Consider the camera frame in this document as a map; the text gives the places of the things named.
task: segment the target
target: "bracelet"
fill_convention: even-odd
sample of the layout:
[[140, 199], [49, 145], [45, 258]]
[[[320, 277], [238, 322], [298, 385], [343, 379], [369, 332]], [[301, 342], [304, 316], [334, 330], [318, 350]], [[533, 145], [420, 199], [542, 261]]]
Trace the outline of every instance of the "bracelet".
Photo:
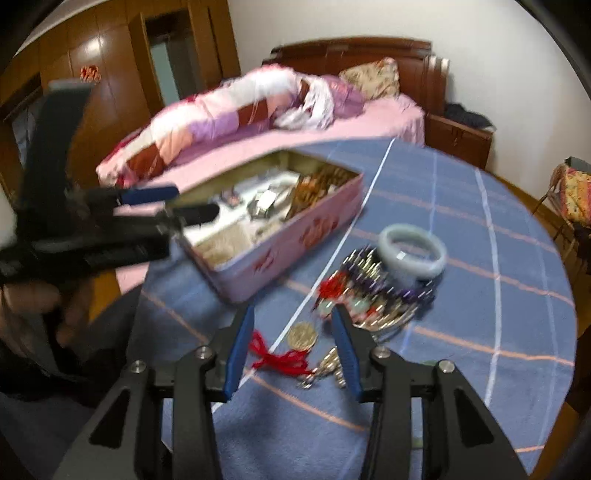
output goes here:
[[[427, 260], [402, 251], [395, 242], [409, 242], [427, 250], [435, 260]], [[447, 249], [432, 233], [414, 225], [397, 223], [379, 234], [378, 253], [392, 271], [412, 275], [419, 280], [432, 280], [447, 264]]]

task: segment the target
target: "human hand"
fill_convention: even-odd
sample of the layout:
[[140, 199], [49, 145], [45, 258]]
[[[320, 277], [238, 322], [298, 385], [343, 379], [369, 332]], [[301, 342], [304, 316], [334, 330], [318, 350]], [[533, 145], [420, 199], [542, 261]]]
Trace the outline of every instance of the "human hand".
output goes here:
[[0, 339], [15, 354], [28, 356], [27, 352], [33, 350], [33, 337], [38, 332], [25, 317], [48, 313], [61, 306], [63, 321], [57, 328], [56, 339], [62, 347], [69, 346], [89, 323], [93, 285], [92, 280], [81, 281], [67, 296], [62, 295], [57, 287], [40, 281], [5, 286], [2, 294], [8, 308], [0, 311]]

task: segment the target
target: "plaid tablecloth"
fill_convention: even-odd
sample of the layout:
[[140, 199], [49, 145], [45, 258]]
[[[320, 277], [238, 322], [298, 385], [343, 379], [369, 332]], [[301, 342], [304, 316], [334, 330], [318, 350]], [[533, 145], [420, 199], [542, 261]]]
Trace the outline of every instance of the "plaid tablecloth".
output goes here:
[[[256, 328], [277, 352], [287, 350], [294, 322], [310, 320], [322, 330], [310, 311], [311, 289], [351, 250], [375, 242], [392, 223], [431, 230], [450, 256], [435, 304], [388, 346], [411, 361], [454, 361], [531, 471], [569, 388], [576, 344], [569, 282], [546, 231], [491, 176], [429, 148], [378, 138], [301, 149], [363, 170], [366, 205], [350, 228], [256, 296]], [[174, 247], [169, 260], [150, 266], [128, 353], [155, 364], [179, 359], [233, 314]], [[311, 362], [332, 345], [321, 333]], [[300, 390], [292, 378], [250, 372], [233, 400], [214, 410], [228, 480], [359, 476], [371, 405], [355, 404], [331, 378]], [[413, 425], [420, 436], [420, 415]], [[419, 478], [420, 456], [413, 452], [410, 478]]]

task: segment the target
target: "metal bolt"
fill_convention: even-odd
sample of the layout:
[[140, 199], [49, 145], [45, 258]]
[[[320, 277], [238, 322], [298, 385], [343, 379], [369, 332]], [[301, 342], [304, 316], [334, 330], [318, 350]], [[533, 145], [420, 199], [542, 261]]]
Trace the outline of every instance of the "metal bolt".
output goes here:
[[450, 374], [456, 369], [456, 366], [451, 360], [441, 360], [437, 365], [439, 370], [445, 374]]
[[213, 351], [208, 346], [200, 346], [195, 350], [195, 354], [200, 360], [207, 360], [213, 355]]
[[146, 362], [144, 362], [142, 360], [136, 360], [129, 367], [129, 371], [132, 372], [133, 374], [140, 374], [144, 370], [146, 370]]
[[372, 355], [375, 358], [383, 360], [384, 358], [388, 358], [390, 356], [390, 349], [387, 346], [377, 346], [371, 350]]

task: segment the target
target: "gold coin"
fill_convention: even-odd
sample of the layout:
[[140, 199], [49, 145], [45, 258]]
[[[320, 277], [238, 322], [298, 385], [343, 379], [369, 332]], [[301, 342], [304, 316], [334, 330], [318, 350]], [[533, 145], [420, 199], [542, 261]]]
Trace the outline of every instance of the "gold coin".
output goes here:
[[287, 344], [292, 350], [307, 352], [316, 343], [318, 333], [310, 322], [296, 323], [287, 333]]

